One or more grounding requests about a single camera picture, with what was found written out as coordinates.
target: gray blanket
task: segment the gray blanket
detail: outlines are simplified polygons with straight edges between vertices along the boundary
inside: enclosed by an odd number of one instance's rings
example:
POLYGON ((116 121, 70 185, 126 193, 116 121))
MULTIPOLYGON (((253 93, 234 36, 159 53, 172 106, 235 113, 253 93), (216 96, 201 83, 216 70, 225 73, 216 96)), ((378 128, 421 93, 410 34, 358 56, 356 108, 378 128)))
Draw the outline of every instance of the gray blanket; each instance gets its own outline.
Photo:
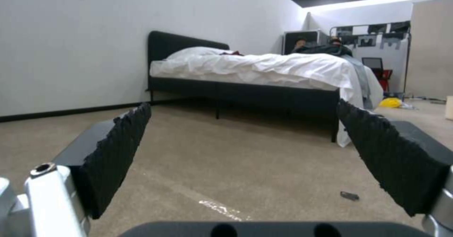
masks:
POLYGON ((369 90, 368 78, 367 73, 365 72, 365 67, 359 60, 349 56, 343 55, 340 58, 348 60, 356 69, 357 77, 359 78, 360 88, 362 90, 362 97, 363 97, 363 106, 365 109, 373 109, 373 104, 369 99, 369 95, 371 94, 369 90))

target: fluorescent light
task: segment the fluorescent light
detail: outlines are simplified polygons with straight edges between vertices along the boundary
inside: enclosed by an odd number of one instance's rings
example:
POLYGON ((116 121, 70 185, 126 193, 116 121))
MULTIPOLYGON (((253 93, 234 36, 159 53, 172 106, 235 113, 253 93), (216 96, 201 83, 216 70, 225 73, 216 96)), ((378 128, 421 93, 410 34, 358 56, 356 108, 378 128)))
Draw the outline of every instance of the fluorescent light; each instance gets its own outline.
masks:
POLYGON ((339 10, 339 9, 344 9, 344 8, 390 4, 390 3, 406 2, 406 1, 416 1, 416 0, 362 0, 362 1, 338 3, 338 4, 333 4, 333 5, 319 5, 319 6, 307 7, 307 8, 304 8, 304 10, 309 11, 309 12, 319 12, 319 11, 339 10))

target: yellow object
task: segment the yellow object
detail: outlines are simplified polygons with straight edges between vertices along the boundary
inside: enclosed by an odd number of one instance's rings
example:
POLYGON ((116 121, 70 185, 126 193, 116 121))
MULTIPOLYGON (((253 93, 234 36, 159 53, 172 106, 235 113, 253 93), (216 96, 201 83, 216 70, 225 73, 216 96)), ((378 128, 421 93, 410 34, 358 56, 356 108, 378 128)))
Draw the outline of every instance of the yellow object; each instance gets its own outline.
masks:
POLYGON ((398 98, 386 98, 380 102, 380 107, 390 107, 390 108, 398 108, 401 106, 403 102, 398 98))

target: beige carpet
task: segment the beige carpet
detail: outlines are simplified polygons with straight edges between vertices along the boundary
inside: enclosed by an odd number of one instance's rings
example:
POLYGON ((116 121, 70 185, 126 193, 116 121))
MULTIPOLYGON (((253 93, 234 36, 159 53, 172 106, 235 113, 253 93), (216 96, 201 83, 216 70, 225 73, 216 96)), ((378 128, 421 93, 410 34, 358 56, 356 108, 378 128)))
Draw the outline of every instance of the beige carpet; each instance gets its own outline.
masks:
MULTIPOLYGON (((453 149, 443 105, 379 109, 409 118, 453 149)), ((22 191, 29 170, 51 160, 90 124, 125 110, 0 123, 0 174, 22 191)), ((379 188, 353 146, 330 143, 313 122, 241 112, 216 120, 205 107, 154 106, 134 163, 91 236, 147 221, 393 221, 420 227, 379 188), (360 201, 341 198, 357 193, 360 201), (215 205, 227 207, 226 213, 215 205)))

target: bolt hole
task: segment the bolt hole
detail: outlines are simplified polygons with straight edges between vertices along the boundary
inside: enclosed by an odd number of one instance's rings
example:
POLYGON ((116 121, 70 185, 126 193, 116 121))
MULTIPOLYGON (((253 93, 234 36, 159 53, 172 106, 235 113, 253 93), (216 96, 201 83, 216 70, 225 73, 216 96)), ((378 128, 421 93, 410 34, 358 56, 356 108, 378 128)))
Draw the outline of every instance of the bolt hole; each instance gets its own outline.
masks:
POLYGON ((36 171, 40 173, 40 172, 46 171, 49 168, 50 168, 50 165, 48 163, 43 163, 42 165, 36 167, 36 171))
POLYGON ((212 229, 211 237, 237 237, 237 232, 231 225, 220 224, 212 229))
POLYGON ((330 224, 319 224, 314 229, 315 237, 341 237, 340 232, 330 224))

